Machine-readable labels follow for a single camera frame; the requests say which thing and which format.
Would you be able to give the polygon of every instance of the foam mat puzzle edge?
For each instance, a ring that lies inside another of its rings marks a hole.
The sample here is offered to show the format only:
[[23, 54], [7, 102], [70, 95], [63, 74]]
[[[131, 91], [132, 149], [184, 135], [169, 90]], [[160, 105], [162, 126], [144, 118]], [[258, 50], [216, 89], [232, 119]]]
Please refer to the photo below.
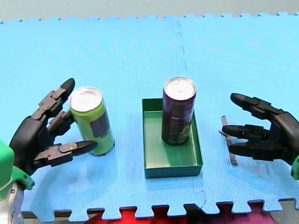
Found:
[[[214, 15], [214, 14], [210, 14], [210, 13], [207, 13], [207, 14], [202, 14], [202, 15], [197, 15], [195, 16], [194, 14], [184, 14], [182, 17], [189, 17], [189, 18], [192, 18], [192, 17], [203, 17], [203, 18], [218, 18], [218, 17], [247, 17], [247, 16], [286, 16], [286, 15], [299, 15], [299, 12], [295, 12], [295, 13], [292, 13], [292, 14], [289, 14], [288, 12], [277, 12], [276, 14], [269, 14], [269, 13], [258, 13], [258, 14], [251, 14], [251, 13], [240, 13], [238, 15], [232, 15], [230, 13], [226, 13], [226, 14], [220, 14], [220, 15]], [[137, 15], [129, 15], [129, 16], [126, 16], [126, 17], [117, 17], [117, 16], [109, 16], [109, 17], [106, 17], [106, 18], [101, 18], [99, 16], [89, 16], [89, 17], [86, 17], [86, 18], [79, 18], [79, 17], [68, 17], [66, 19], [61, 19], [60, 17], [55, 17], [55, 16], [51, 16], [51, 17], [48, 17], [48, 18], [45, 18], [45, 19], [42, 19], [42, 18], [30, 18], [28, 20], [25, 20], [25, 21], [35, 21], [35, 20], [38, 20], [38, 21], [55, 21], [55, 20], [68, 20], [69, 18], [78, 18], [80, 20], [126, 20], [126, 19], [147, 19], [147, 18], [168, 18], [168, 17], [177, 17], [177, 16], [172, 16], [172, 15], [165, 15], [163, 17], [158, 17], [156, 15], [147, 15], [147, 16], [137, 16]], [[0, 24], [3, 24], [3, 23], [10, 23], [10, 22], [22, 22], [24, 20], [22, 19], [11, 19], [7, 22], [4, 22], [2, 20], [0, 20]]]

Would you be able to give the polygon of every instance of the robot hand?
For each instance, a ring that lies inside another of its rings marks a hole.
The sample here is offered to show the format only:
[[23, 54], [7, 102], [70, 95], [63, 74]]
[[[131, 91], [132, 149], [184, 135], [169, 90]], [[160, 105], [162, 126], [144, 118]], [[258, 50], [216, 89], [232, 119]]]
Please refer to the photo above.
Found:
[[271, 103], [256, 97], [233, 93], [230, 99], [252, 116], [271, 122], [270, 130], [261, 126], [227, 125], [222, 131], [245, 143], [232, 144], [228, 150], [236, 155], [252, 157], [255, 160], [273, 161], [282, 159], [292, 165], [291, 175], [299, 179], [299, 122], [289, 113], [274, 108]]
[[14, 165], [29, 175], [38, 168], [56, 166], [72, 160], [96, 147], [94, 141], [73, 142], [66, 145], [56, 144], [57, 136], [65, 134], [74, 122], [71, 111], [61, 112], [75, 86], [73, 78], [65, 81], [56, 91], [39, 103], [39, 108], [26, 117], [15, 132], [9, 146], [15, 154]]
[[9, 147], [0, 141], [0, 223], [23, 224], [21, 205], [24, 189], [32, 189], [31, 175], [40, 167], [56, 166], [73, 156], [93, 150], [94, 141], [55, 144], [57, 136], [65, 134], [74, 122], [70, 111], [61, 112], [63, 103], [75, 86], [74, 79], [51, 91], [39, 108], [26, 117], [15, 132]]

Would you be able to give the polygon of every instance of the aluminum can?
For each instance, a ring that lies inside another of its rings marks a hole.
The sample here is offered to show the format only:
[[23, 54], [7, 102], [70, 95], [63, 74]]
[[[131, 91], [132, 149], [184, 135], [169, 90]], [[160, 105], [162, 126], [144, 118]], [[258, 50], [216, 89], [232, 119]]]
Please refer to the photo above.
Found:
[[91, 154], [102, 155], [111, 150], [115, 141], [102, 93], [94, 87], [80, 87], [70, 95], [69, 104], [82, 138], [98, 143]]
[[189, 136], [194, 112], [196, 86], [186, 77], [174, 77], [164, 84], [162, 107], [162, 139], [180, 145]]

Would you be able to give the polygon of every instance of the green tray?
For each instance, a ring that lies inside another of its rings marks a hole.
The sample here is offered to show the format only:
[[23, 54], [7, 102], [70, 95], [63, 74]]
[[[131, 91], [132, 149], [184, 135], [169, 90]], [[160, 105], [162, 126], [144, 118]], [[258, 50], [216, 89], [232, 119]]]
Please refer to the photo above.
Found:
[[143, 145], [146, 178], [196, 176], [202, 159], [195, 116], [190, 136], [179, 146], [170, 146], [161, 138], [162, 99], [143, 99]]

